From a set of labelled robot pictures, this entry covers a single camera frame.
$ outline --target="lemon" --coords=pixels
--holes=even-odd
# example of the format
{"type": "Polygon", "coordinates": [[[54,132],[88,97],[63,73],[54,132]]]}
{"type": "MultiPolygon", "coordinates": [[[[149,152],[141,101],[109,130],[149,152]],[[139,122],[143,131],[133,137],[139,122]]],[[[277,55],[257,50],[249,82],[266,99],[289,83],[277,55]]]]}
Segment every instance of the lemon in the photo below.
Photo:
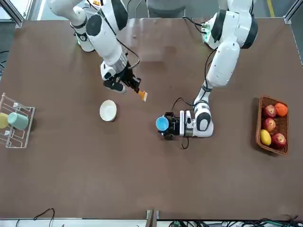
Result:
{"type": "Polygon", "coordinates": [[[266,131],[265,129],[262,129],[262,130],[261,130],[260,139],[261,139],[261,142],[262,142],[264,145],[269,146],[269,145],[271,144],[271,137],[270,137],[270,134],[269,134],[269,132],[266,131]]]}
{"type": "Polygon", "coordinates": [[[0,113],[0,129],[4,129],[8,125],[8,115],[6,113],[0,113]]]}

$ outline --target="blue cup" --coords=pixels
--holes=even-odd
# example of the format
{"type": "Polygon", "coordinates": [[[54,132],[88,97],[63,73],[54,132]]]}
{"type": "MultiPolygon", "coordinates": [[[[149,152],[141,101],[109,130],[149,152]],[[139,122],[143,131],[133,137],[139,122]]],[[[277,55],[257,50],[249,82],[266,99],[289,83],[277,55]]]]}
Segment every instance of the blue cup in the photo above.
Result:
{"type": "Polygon", "coordinates": [[[10,113],[8,116],[8,123],[16,129],[23,130],[28,125],[28,118],[22,114],[10,113]]]}
{"type": "Polygon", "coordinates": [[[165,132],[169,128],[169,121],[166,117],[159,117],[156,120],[156,127],[159,131],[165,132]]]}

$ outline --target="yellow cup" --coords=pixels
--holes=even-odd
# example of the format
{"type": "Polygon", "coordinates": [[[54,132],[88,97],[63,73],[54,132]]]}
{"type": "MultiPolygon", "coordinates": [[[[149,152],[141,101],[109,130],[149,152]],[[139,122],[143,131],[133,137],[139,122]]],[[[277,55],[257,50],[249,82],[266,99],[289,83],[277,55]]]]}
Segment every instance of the yellow cup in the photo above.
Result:
{"type": "Polygon", "coordinates": [[[0,113],[0,129],[4,129],[8,125],[8,115],[6,113],[0,113]]]}

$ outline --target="yellow tape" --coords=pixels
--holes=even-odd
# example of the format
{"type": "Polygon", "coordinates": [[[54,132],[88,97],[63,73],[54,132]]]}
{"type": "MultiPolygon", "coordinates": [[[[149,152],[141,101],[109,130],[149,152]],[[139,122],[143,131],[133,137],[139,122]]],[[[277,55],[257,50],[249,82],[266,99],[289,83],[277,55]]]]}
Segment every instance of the yellow tape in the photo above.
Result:
{"type": "Polygon", "coordinates": [[[93,4],[96,5],[96,6],[101,6],[100,1],[98,1],[98,0],[97,1],[93,1],[93,4]]]}
{"type": "Polygon", "coordinates": [[[268,5],[270,17],[275,17],[275,12],[274,12],[273,4],[271,3],[271,0],[267,0],[267,5],[268,5]]]}

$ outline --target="red apple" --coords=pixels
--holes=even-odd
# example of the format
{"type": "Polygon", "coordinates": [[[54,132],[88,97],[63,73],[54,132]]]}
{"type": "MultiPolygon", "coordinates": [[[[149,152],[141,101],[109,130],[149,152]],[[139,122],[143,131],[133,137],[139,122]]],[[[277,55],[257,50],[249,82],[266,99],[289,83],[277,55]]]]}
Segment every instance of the red apple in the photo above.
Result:
{"type": "Polygon", "coordinates": [[[263,115],[265,117],[275,117],[276,116],[276,108],[273,105],[268,105],[264,108],[263,115]]]}
{"type": "Polygon", "coordinates": [[[271,137],[272,144],[277,148],[283,148],[286,145],[286,139],[281,133],[277,133],[271,137]]]}
{"type": "Polygon", "coordinates": [[[276,123],[274,119],[268,117],[263,121],[263,129],[267,130],[268,132],[271,132],[276,127],[276,123]]]}

